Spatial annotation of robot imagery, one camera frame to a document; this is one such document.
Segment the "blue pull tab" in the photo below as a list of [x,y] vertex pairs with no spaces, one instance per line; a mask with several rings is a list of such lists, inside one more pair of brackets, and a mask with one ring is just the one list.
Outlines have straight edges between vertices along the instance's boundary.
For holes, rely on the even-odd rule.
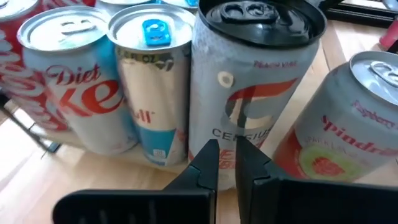
[[197,6],[198,6],[198,0],[185,0],[185,2],[186,2],[190,7],[197,7]]
[[172,39],[166,22],[160,19],[148,19],[142,23],[142,28],[148,46],[170,45]]

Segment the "black can lid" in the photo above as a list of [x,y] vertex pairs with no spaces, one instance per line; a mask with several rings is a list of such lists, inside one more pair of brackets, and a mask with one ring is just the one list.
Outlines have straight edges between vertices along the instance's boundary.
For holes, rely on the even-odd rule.
[[211,30],[258,47],[301,47],[326,29],[323,13],[304,0],[201,0],[199,11]]

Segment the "can top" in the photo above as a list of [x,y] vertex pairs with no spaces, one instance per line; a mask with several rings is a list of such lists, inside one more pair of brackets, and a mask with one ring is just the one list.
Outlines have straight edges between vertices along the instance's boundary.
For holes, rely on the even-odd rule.
[[115,5],[126,5],[126,6],[133,6],[135,4],[142,4],[145,2],[151,2],[152,0],[97,0],[108,4],[115,4]]
[[163,2],[188,10],[198,8],[198,0],[163,0]]
[[109,22],[109,39],[138,52],[161,51],[192,39],[195,16],[177,6],[145,4],[116,13]]
[[361,52],[349,61],[351,73],[373,95],[398,106],[398,55]]
[[39,0],[0,0],[0,22],[23,16],[33,10]]
[[306,1],[201,0],[199,15],[219,35],[265,48],[302,47],[326,29],[323,13]]
[[42,12],[18,30],[19,42],[29,49],[61,52],[87,46],[108,31],[109,16],[88,6],[68,6]]

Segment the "lime illustration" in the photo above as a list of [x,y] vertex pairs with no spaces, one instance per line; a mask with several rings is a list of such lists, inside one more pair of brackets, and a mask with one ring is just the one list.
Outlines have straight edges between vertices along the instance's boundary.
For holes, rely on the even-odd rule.
[[364,172],[362,166],[353,159],[318,145],[302,149],[299,163],[311,179],[353,180]]

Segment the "silver can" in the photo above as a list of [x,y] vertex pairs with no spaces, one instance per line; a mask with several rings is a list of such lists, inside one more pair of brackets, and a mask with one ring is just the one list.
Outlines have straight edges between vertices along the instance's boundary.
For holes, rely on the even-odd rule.
[[137,143],[123,96],[109,16],[88,6],[40,13],[18,30],[25,64],[42,74],[54,102],[87,149],[117,154]]
[[155,0],[97,0],[95,7],[113,16],[125,8],[147,3],[155,3]]
[[398,156],[398,55],[361,52],[332,70],[274,161],[303,179],[354,181]]
[[179,7],[146,4],[120,11],[109,23],[145,155],[160,166],[186,157],[194,20]]
[[261,147],[313,62],[325,16],[305,1],[199,2],[192,39],[189,158],[220,145],[219,189],[235,185],[236,136]]
[[198,10],[198,0],[162,0],[166,4],[181,7],[195,14]]

